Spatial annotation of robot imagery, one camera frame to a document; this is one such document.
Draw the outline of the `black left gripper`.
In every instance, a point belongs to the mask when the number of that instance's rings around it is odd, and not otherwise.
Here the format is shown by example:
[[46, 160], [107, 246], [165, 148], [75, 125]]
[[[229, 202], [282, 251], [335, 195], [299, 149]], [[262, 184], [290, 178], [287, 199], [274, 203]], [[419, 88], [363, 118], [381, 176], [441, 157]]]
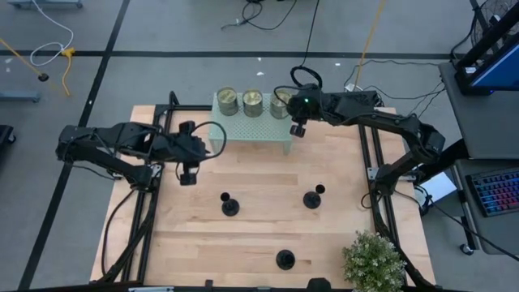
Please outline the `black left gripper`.
[[162, 126], [155, 126], [152, 139], [152, 159], [157, 162], [182, 164], [183, 172], [178, 174], [181, 186], [197, 183], [197, 173], [191, 170], [199, 168], [201, 160], [208, 158], [206, 143], [198, 136], [193, 136], [194, 121], [179, 124], [178, 132], [165, 133]]

